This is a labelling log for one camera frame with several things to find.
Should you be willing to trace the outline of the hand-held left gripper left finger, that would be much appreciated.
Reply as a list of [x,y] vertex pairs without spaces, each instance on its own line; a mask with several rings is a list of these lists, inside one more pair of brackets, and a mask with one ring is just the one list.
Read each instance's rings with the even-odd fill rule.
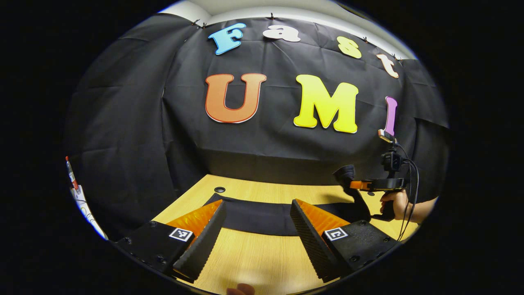
[[151,220],[116,242],[146,267],[193,283],[200,276],[226,218],[217,200],[170,222]]

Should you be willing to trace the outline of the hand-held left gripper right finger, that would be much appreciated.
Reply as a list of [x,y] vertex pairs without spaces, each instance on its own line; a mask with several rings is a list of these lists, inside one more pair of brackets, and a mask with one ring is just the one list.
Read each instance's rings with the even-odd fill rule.
[[292,201],[290,216],[323,282],[349,276],[400,245],[369,221],[348,222],[300,199]]

